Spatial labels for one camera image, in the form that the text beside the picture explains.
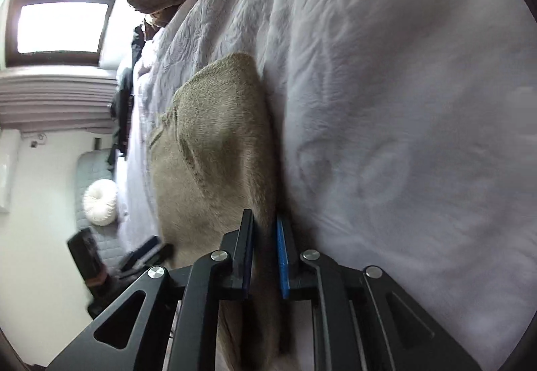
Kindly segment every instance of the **brown window frame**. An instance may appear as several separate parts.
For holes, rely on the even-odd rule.
[[[59,2],[102,3],[108,6],[101,30],[97,51],[37,51],[20,53],[18,51],[18,24],[24,6]],[[103,50],[104,38],[108,29],[108,20],[114,8],[115,0],[10,0],[7,23],[5,27],[5,63],[7,67],[25,65],[92,65],[98,66]]]

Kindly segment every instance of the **white cushion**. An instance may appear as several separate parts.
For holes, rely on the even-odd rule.
[[[94,225],[108,225],[116,217],[115,202],[117,185],[113,180],[101,179],[93,182],[84,193],[84,213]]]

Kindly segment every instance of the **olive green cloth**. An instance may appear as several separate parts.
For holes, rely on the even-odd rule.
[[[221,302],[218,342],[233,371],[270,367],[278,354],[276,161],[264,91],[254,60],[231,54],[198,72],[174,95],[151,134],[150,171],[173,267],[194,263],[253,210],[252,302]]]

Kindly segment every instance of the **curtain fold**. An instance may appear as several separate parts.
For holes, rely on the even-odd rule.
[[[86,129],[111,133],[115,71],[29,66],[0,71],[0,127],[24,133]]]

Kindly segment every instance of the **silver bolt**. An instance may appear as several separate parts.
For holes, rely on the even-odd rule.
[[[371,265],[366,268],[366,275],[372,279],[379,279],[382,277],[382,269],[378,266]]]
[[[321,254],[317,250],[306,250],[302,256],[307,260],[317,260]]]
[[[151,279],[158,279],[159,277],[162,277],[164,275],[164,268],[161,266],[154,266],[152,268],[149,268],[149,271],[147,271],[147,275],[151,277]]]
[[[226,260],[228,258],[228,253],[224,250],[213,251],[213,254],[210,255],[210,258],[216,261]]]

